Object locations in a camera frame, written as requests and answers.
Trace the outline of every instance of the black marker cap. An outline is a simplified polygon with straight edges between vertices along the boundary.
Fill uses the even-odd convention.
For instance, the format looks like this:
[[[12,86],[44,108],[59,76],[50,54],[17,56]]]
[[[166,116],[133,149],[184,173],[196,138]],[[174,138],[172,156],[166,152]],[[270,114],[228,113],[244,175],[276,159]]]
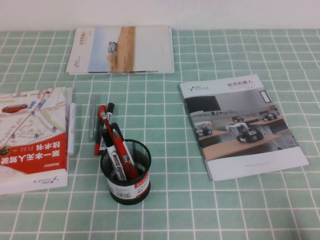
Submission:
[[[110,102],[110,103],[108,103],[108,106],[106,107],[106,112],[113,114],[114,113],[114,108],[115,108],[115,105],[112,102]]]
[[[121,133],[121,131],[120,131],[120,128],[119,128],[118,124],[117,124],[116,122],[111,123],[111,124],[110,124],[110,127],[111,127],[112,129],[115,129],[115,130],[117,131],[117,133],[120,135],[121,140],[122,140],[122,142],[123,142],[123,141],[124,141],[124,136],[122,136],[122,133]]]
[[[101,135],[102,135],[102,138],[104,140],[104,143],[106,145],[107,148],[111,147],[114,143],[112,142],[112,139],[111,139],[111,136],[110,136],[110,133],[108,131],[108,129],[104,128],[101,130]]]

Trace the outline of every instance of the textbook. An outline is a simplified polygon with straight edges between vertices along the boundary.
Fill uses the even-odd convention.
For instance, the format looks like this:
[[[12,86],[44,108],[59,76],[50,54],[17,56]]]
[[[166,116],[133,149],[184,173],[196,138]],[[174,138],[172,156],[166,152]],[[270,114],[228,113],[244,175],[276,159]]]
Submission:
[[[258,75],[180,87],[214,181],[309,164]]]
[[[69,74],[173,73],[169,26],[78,27]]]
[[[65,87],[0,94],[0,194],[68,184],[71,95]]]

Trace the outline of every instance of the pen holder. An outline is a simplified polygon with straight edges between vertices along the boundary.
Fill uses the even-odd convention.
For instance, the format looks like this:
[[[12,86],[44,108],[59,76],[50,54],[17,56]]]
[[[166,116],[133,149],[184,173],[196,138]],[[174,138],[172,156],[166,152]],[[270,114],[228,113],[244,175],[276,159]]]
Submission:
[[[120,204],[134,205],[144,200],[150,192],[151,154],[139,141],[125,139],[125,143],[139,173],[137,179],[127,182],[118,181],[117,176],[112,174],[114,167],[107,150],[101,156],[100,167],[106,176],[111,197]]]

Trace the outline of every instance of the map illustration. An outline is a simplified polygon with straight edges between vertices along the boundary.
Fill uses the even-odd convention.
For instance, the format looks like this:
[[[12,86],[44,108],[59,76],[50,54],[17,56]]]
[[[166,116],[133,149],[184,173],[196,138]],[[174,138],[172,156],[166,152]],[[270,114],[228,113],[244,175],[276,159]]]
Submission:
[[[65,87],[0,94],[0,155],[66,132]]]

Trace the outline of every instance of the red label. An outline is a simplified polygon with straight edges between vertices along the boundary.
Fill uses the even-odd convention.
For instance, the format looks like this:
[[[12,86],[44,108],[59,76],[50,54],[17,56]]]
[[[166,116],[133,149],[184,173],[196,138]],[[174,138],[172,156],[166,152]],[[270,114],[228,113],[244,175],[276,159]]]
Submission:
[[[141,181],[139,181],[138,183],[136,183],[136,184],[134,185],[134,188],[137,189],[137,188],[140,187],[142,184],[144,184],[145,181],[147,180],[148,176],[149,176],[149,171],[146,172],[146,175],[144,176],[144,178],[141,179]]]
[[[67,169],[67,134],[37,143],[6,148],[0,156],[0,166],[25,174],[35,174],[57,169]]]

